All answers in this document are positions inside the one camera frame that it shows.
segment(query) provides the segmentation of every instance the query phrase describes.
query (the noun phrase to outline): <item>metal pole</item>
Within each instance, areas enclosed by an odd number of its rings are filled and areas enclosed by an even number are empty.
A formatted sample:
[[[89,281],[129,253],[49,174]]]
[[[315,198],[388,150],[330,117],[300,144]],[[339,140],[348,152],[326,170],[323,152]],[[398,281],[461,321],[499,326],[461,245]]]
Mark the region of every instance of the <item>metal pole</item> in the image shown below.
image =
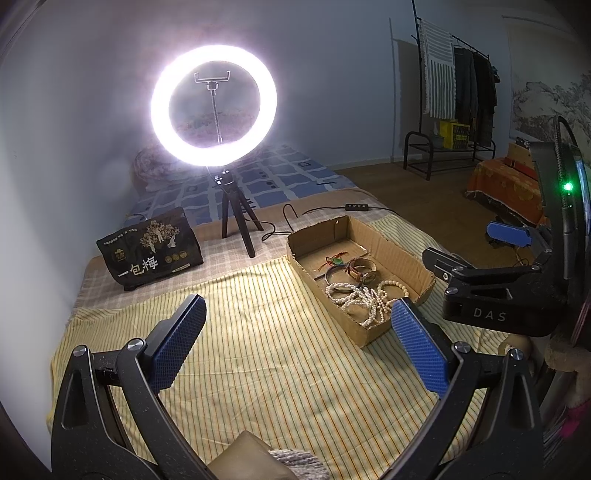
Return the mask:
[[[213,106],[213,118],[216,122],[216,132],[217,132],[217,144],[221,145],[222,143],[222,134],[220,133],[220,122],[219,118],[217,117],[217,107],[216,107],[216,91],[215,89],[210,89],[212,93],[212,106]]]
[[[392,18],[388,19],[390,22],[390,45],[392,47],[392,86],[394,87],[394,118],[392,122],[392,153],[390,154],[390,162],[394,161],[394,150],[396,148],[396,55],[394,51],[394,31],[392,30]]]
[[[418,75],[419,75],[419,110],[418,110],[418,131],[419,133],[423,133],[423,54],[421,53],[421,41],[419,40],[418,34],[418,17],[417,17],[417,6],[413,2],[413,12],[414,12],[414,26],[417,29],[417,47],[418,47]]]

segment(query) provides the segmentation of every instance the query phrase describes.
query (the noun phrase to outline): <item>black tripod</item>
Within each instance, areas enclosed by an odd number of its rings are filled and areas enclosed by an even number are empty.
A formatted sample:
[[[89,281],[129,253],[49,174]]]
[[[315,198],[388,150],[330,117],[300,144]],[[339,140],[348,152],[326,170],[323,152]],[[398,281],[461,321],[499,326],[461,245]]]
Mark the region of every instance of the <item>black tripod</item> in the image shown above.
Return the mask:
[[[234,217],[236,217],[238,229],[240,230],[240,234],[242,235],[242,240],[244,240],[244,245],[246,246],[248,256],[251,258],[255,258],[255,248],[252,245],[251,234],[248,232],[248,227],[246,226],[246,219],[244,218],[244,213],[242,209],[244,208],[244,211],[248,213],[251,220],[256,225],[256,228],[258,228],[260,231],[263,230],[261,223],[259,222],[258,218],[256,218],[255,212],[252,210],[252,207],[248,205],[246,197],[244,196],[244,192],[240,189],[240,187],[234,180],[232,172],[230,172],[229,170],[224,170],[221,175],[216,175],[215,181],[223,190],[222,238],[226,238],[228,236],[228,203],[230,203],[230,205],[232,205]]]
[[[223,139],[220,133],[219,119],[217,117],[216,90],[219,82],[227,82],[228,80],[230,80],[230,70],[228,70],[228,73],[225,77],[219,78],[200,79],[199,74],[195,74],[195,83],[207,83],[207,89],[212,94],[213,118],[216,123],[218,144],[221,144],[223,142]],[[240,234],[242,235],[242,240],[244,240],[244,245],[246,246],[248,256],[251,258],[255,258],[255,248],[252,244],[251,234],[248,232],[248,227],[246,226],[246,219],[244,218],[244,213],[242,209],[244,208],[244,211],[248,213],[251,220],[256,225],[256,228],[260,231],[263,230],[261,223],[259,222],[258,218],[256,218],[255,212],[253,212],[252,207],[248,205],[246,197],[244,196],[244,192],[240,189],[238,184],[236,184],[236,181],[234,180],[234,177],[232,176],[232,173],[229,170],[224,170],[220,175],[216,175],[214,180],[223,191],[222,238],[226,238],[228,236],[228,203],[230,203],[232,205],[234,217],[236,217],[238,229],[240,230]]]

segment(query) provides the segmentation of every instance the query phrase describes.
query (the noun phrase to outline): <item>yellow striped bedsheet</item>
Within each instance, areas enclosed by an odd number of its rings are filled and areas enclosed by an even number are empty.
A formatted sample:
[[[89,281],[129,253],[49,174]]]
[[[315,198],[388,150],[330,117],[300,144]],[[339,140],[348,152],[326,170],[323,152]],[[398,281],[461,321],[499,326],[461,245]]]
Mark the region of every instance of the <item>yellow striped bedsheet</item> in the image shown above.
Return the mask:
[[[410,229],[413,241],[405,244],[410,251],[432,241],[422,232],[415,238],[416,228],[395,216],[375,227],[394,239]],[[452,340],[495,351],[503,334],[434,318],[443,287],[438,282],[421,306],[425,315]],[[422,386],[396,335],[390,331],[357,348],[287,257],[123,309],[78,309],[51,362],[54,401],[76,345],[105,351],[146,337],[189,293],[206,299],[207,322],[173,386],[160,397],[205,462],[246,429],[275,448],[313,452],[334,478],[373,479],[406,447],[434,406],[436,396]],[[113,394],[134,448],[151,458],[121,390],[114,388]],[[482,399],[477,392],[448,455],[464,445]]]

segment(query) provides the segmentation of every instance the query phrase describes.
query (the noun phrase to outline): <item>ring light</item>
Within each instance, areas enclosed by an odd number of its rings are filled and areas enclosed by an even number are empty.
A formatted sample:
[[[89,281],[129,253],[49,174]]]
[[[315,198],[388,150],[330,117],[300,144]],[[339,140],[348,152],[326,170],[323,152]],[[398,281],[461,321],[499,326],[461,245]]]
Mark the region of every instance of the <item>ring light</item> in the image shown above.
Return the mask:
[[[199,148],[186,143],[175,132],[170,120],[170,99],[187,74],[210,61],[226,61],[246,70],[259,90],[261,106],[252,128],[241,139]],[[271,129],[276,110],[277,90],[267,67],[246,50],[224,45],[196,48],[168,65],[156,83],[151,102],[152,125],[160,143],[179,160],[202,167],[224,166],[254,150]]]

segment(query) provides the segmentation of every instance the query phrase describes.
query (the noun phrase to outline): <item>black package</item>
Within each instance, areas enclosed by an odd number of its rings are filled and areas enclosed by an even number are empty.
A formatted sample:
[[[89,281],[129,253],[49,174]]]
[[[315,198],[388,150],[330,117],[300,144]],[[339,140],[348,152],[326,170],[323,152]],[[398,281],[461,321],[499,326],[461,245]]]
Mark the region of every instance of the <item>black package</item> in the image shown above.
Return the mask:
[[[96,242],[107,268],[124,290],[201,265],[203,257],[182,207],[137,223]]]

